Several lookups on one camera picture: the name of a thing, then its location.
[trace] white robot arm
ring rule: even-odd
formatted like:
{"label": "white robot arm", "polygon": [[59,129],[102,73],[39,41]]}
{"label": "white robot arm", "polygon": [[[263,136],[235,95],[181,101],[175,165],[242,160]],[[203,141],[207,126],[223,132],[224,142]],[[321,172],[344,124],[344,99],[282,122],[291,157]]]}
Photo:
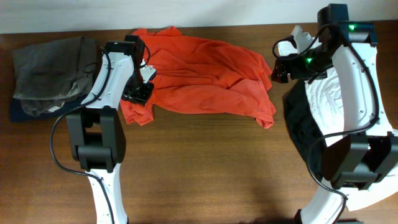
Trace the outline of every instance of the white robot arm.
{"label": "white robot arm", "polygon": [[[324,179],[319,182],[312,174],[320,187],[295,217],[296,223],[329,224],[338,221],[347,198],[349,208],[357,210],[397,191],[392,184],[397,185],[398,178],[391,173],[396,171],[394,167],[398,162],[398,138],[393,135],[381,100],[374,26],[351,22],[345,4],[330,4],[318,13],[318,28],[315,40],[296,26],[292,36],[276,43],[290,41],[298,54],[279,57],[274,53],[277,61],[272,79],[285,83],[290,75],[292,79],[302,78],[311,84],[316,78],[326,78],[326,70],[331,67],[338,74],[344,131],[319,140],[337,134],[344,138],[323,152]],[[312,48],[317,38],[322,44]],[[310,154],[307,167],[312,173]]]}
{"label": "white robot arm", "polygon": [[[144,105],[151,96],[154,86],[148,81],[155,77],[156,70],[142,59],[145,48],[133,35],[127,35],[125,41],[108,42],[95,84],[81,103],[85,108],[67,115],[73,158],[91,175],[98,224],[128,223],[119,179],[126,139],[117,109],[121,99]],[[101,126],[101,133],[86,130],[94,124]]]}

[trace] orange shirt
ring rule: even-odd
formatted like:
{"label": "orange shirt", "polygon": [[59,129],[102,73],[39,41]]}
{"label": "orange shirt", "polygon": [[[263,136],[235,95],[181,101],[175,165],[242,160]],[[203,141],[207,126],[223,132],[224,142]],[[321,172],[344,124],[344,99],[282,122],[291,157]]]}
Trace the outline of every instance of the orange shirt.
{"label": "orange shirt", "polygon": [[272,72],[262,55],[219,40],[183,36],[175,27],[158,33],[139,29],[134,35],[148,46],[149,65],[156,68],[157,75],[145,106],[121,101],[127,123],[153,121],[155,104],[185,114],[251,116],[263,128],[274,124],[275,107],[267,95]]}

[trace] black cable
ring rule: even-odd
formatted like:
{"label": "black cable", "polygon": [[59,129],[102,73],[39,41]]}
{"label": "black cable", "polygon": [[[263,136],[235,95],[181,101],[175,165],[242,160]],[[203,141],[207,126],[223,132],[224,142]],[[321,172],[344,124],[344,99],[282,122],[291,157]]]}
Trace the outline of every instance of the black cable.
{"label": "black cable", "polygon": [[370,86],[371,86],[371,90],[372,90],[372,94],[373,94],[373,98],[374,98],[374,109],[375,109],[375,115],[374,115],[373,119],[371,119],[371,120],[369,121],[369,125],[368,125],[368,126],[366,126],[366,127],[364,127],[364,128],[354,129],[354,130],[351,130],[351,131],[342,131],[342,132],[338,132],[338,133],[326,134],[326,135],[324,135],[324,136],[318,138],[317,140],[315,140],[315,141],[310,145],[310,147],[308,148],[308,154],[307,154],[307,161],[306,161],[306,163],[307,163],[308,172],[310,173],[312,179],[313,179],[320,187],[324,188],[325,190],[327,190],[327,191],[329,191],[329,192],[332,192],[332,193],[335,193],[335,194],[340,195],[340,196],[342,197],[342,199],[343,199],[343,206],[342,206],[342,208],[341,208],[339,214],[337,215],[336,219],[333,221],[333,223],[336,223],[336,222],[338,221],[338,219],[340,218],[341,214],[344,212],[344,209],[345,209],[345,206],[346,206],[346,201],[348,200],[348,198],[347,198],[347,196],[346,196],[344,193],[342,193],[342,192],[340,192],[340,191],[338,191],[338,190],[329,188],[328,186],[326,186],[326,185],[324,185],[323,183],[321,183],[321,182],[315,177],[315,174],[313,173],[313,171],[311,170],[311,167],[310,167],[312,149],[313,149],[313,147],[314,147],[318,142],[320,142],[320,141],[323,140],[323,139],[330,138],[330,137],[334,137],[334,136],[347,135],[347,134],[363,133],[363,132],[365,132],[365,131],[371,129],[371,128],[379,121],[380,105],[379,105],[379,98],[378,98],[377,91],[376,91],[376,85],[374,84],[374,80],[373,80],[373,78],[372,78],[372,76],[371,76],[371,72],[369,71],[369,68],[366,66],[366,64],[365,64],[365,62],[363,61],[363,59],[359,56],[359,54],[357,53],[357,51],[354,49],[354,47],[353,47],[353,45],[351,44],[351,42],[350,42],[349,40],[347,40],[347,38],[343,35],[342,31],[341,31],[339,28],[337,28],[337,27],[335,27],[335,26],[333,26],[333,25],[328,25],[328,24],[327,24],[327,25],[322,26],[321,29],[318,31],[317,36],[314,38],[313,42],[312,42],[312,43],[310,44],[310,46],[308,46],[308,48],[305,49],[302,53],[300,53],[300,54],[298,54],[298,55],[296,55],[296,56],[294,56],[294,57],[288,57],[288,58],[282,58],[282,59],[294,60],[294,59],[296,59],[297,57],[303,56],[303,55],[306,53],[306,51],[308,51],[308,50],[310,49],[310,47],[313,45],[313,43],[318,39],[318,36],[319,36],[319,34],[320,34],[320,31],[322,31],[322,30],[325,29],[326,27],[329,27],[329,28],[331,28],[331,29],[334,29],[335,31],[338,31],[339,35],[341,36],[341,38],[342,38],[342,40],[343,40],[344,45],[346,45],[346,46],[349,47],[349,49],[352,51],[352,53],[354,54],[354,56],[356,57],[356,59],[359,61],[359,64],[361,64],[361,66],[363,67],[363,69],[364,69],[364,71],[365,71],[365,74],[366,74],[366,76],[367,76],[367,78],[368,78],[368,80],[369,80]]}
{"label": "black cable", "polygon": [[322,75],[322,73],[318,72],[318,74],[314,75],[313,77],[311,77],[308,81],[308,84],[311,85],[320,75]]}
{"label": "black cable", "polygon": [[98,98],[100,98],[101,94],[105,91],[106,84],[108,83],[109,77],[110,77],[110,75],[111,75],[112,66],[111,66],[111,59],[109,58],[109,54],[107,53],[107,51],[105,50],[105,48],[101,47],[101,50],[102,50],[103,53],[105,54],[106,59],[107,59],[107,61],[108,61],[108,73],[106,74],[105,82],[104,82],[103,86],[101,87],[101,90],[99,91],[99,93],[98,93],[97,95],[94,95],[94,98],[93,98],[92,100],[90,100],[90,101],[87,102],[87,103],[83,103],[82,105],[80,105],[80,106],[78,106],[78,107],[76,107],[76,108],[74,108],[74,109],[72,109],[72,110],[70,110],[70,111],[67,111],[66,113],[64,113],[64,114],[62,114],[61,116],[59,116],[58,119],[54,122],[54,125],[52,126],[51,133],[50,133],[50,152],[51,152],[51,156],[52,156],[52,159],[54,160],[55,164],[56,164],[61,170],[64,170],[64,171],[69,172],[69,173],[71,173],[71,174],[83,175],[83,176],[86,176],[86,177],[91,177],[91,178],[94,178],[95,180],[98,181],[98,183],[99,183],[99,185],[101,186],[101,189],[102,189],[102,191],[103,191],[103,193],[104,193],[104,196],[105,196],[105,199],[106,199],[106,203],[108,204],[109,212],[110,212],[110,214],[111,214],[111,221],[112,221],[112,224],[114,224],[114,217],[113,217],[112,205],[111,205],[111,202],[109,201],[108,194],[106,193],[106,190],[105,190],[105,187],[104,187],[104,183],[102,183],[102,180],[101,180],[99,177],[97,177],[97,176],[95,176],[95,175],[93,175],[93,174],[88,174],[88,173],[80,172],[80,171],[77,171],[77,170],[71,170],[71,169],[68,169],[68,168],[62,166],[62,165],[59,163],[59,161],[57,160],[57,158],[55,157],[54,148],[53,148],[53,137],[54,137],[55,128],[57,127],[57,125],[58,125],[58,123],[61,121],[61,119],[64,118],[64,117],[66,117],[66,115],[68,115],[68,114],[70,114],[70,113],[73,113],[73,112],[75,112],[75,111],[78,111],[78,110],[80,110],[80,109],[83,109],[85,106],[94,103],[96,100],[98,100]]}
{"label": "black cable", "polygon": [[145,64],[141,65],[139,68],[144,68],[145,66],[147,66],[147,64],[148,64],[148,62],[150,60],[150,50],[149,50],[148,46],[146,46],[146,45],[145,45],[145,48],[148,51],[148,59],[146,60]]}

